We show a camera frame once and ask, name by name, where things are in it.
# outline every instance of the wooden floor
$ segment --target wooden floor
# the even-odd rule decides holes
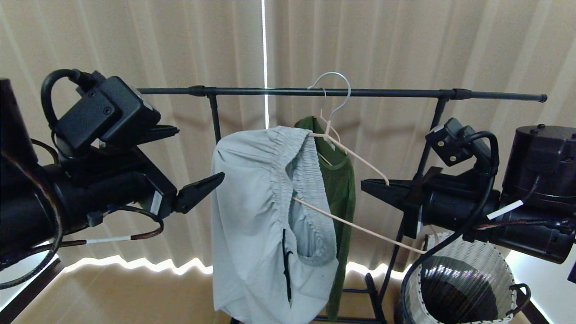
[[[382,277],[375,278],[380,285]],[[399,281],[393,281],[383,303],[389,323]],[[364,288],[363,276],[349,272],[346,287]],[[342,316],[372,317],[366,294],[345,293]],[[154,272],[146,267],[125,269],[112,264],[85,265],[62,273],[14,321],[15,324],[130,324],[130,323],[217,323],[230,317],[214,312],[212,278],[197,268],[181,276],[167,269]],[[529,323],[520,314],[513,324]]]

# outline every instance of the curtain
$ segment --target curtain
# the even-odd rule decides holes
[[[326,71],[346,75],[354,88],[452,89],[546,93],[546,103],[470,99],[451,101],[442,121],[457,117],[500,141],[502,181],[514,129],[537,123],[576,125],[576,3],[473,0],[266,1],[266,62],[260,1],[2,1],[0,73],[12,79],[33,138],[49,142],[39,88],[58,68],[99,70],[134,87],[310,86]],[[318,85],[344,88],[334,76]],[[54,90],[62,115],[78,99],[66,81]],[[160,170],[181,187],[210,172],[214,135],[206,98],[150,96],[163,124],[180,134],[143,145]],[[342,102],[341,97],[268,97],[270,126],[292,126]],[[222,135],[264,127],[263,97],[219,96]],[[411,179],[424,146],[435,100],[350,99],[334,118],[342,143],[391,179]],[[430,165],[443,166],[431,154]],[[457,174],[462,163],[445,172]],[[355,223],[395,237],[401,213],[359,191],[376,178],[354,161]],[[114,214],[73,238],[148,231],[139,215]],[[349,261],[375,268],[392,246],[353,231]],[[209,199],[187,215],[166,219],[165,232],[140,242],[61,249],[66,263],[120,254],[179,266],[210,258]]]

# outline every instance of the black clothes rack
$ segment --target black clothes rack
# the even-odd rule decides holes
[[[306,88],[216,88],[212,86],[195,85],[189,88],[145,88],[138,89],[143,95],[191,95],[196,97],[207,97],[210,101],[210,109],[212,110],[212,120],[214,123],[214,137],[216,142],[221,138],[220,121],[218,117],[218,102],[217,96],[336,96],[345,97],[348,95],[348,89],[306,89]],[[436,108],[430,129],[438,126],[440,118],[446,107],[446,103],[450,100],[465,100],[465,99],[502,99],[502,100],[525,100],[525,101],[538,101],[545,102],[546,95],[527,95],[522,93],[504,93],[504,92],[476,92],[468,89],[447,89],[447,90],[411,90],[411,89],[352,89],[352,97],[406,97],[406,98],[436,98]],[[423,176],[424,167],[430,154],[430,145],[426,144],[420,157],[418,170],[414,175],[414,180]],[[396,235],[396,241],[401,241],[403,238],[403,221],[400,223],[400,228]],[[338,317],[339,323],[374,323],[374,324],[387,324],[382,311],[382,301],[386,288],[390,282],[390,275],[396,263],[399,247],[394,245],[390,262],[388,263],[388,271],[384,277],[384,282],[380,290],[376,288],[374,279],[370,273],[366,274],[365,282],[366,289],[350,289],[345,288],[345,293],[367,293],[370,296],[372,309],[374,311],[374,318],[355,318],[355,317]],[[317,316],[315,321],[328,322],[326,316]],[[239,323],[238,320],[232,319],[230,324]]]

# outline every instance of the wicker basket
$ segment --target wicker basket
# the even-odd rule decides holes
[[[438,235],[439,241],[451,233]],[[431,244],[437,244],[434,238]],[[408,316],[416,324],[508,323],[521,307],[514,276],[502,254],[489,243],[458,238],[426,260],[408,280]],[[404,322],[396,309],[396,324]]]

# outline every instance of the black basket handle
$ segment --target black basket handle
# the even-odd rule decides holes
[[[524,288],[526,289],[526,298],[524,300],[524,302],[518,306],[516,306],[515,309],[513,310],[509,310],[508,312],[506,312],[506,316],[512,314],[512,315],[516,315],[519,312],[521,312],[524,308],[526,308],[526,306],[528,306],[528,304],[530,303],[530,298],[532,297],[532,291],[530,291],[530,287],[528,287],[528,285],[526,284],[516,284],[516,285],[512,285],[510,286],[510,289],[519,291],[520,288]]]

